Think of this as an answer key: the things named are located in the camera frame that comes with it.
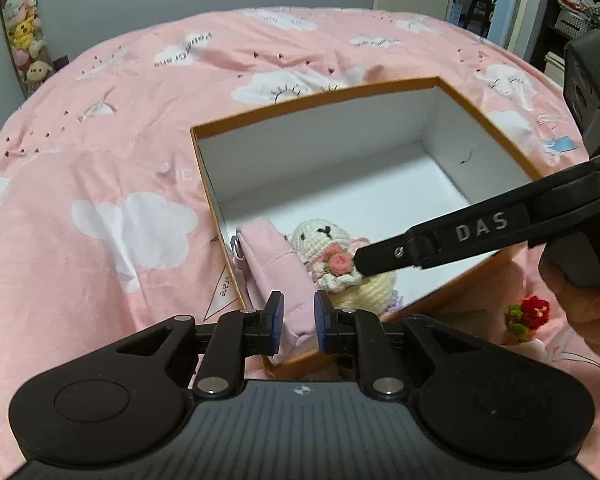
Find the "person's right hand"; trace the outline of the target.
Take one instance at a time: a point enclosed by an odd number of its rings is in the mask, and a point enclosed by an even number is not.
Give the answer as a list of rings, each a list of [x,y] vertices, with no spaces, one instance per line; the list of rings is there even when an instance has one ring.
[[[541,278],[565,311],[568,323],[600,356],[600,289],[574,286],[545,257],[540,260],[539,270]]]

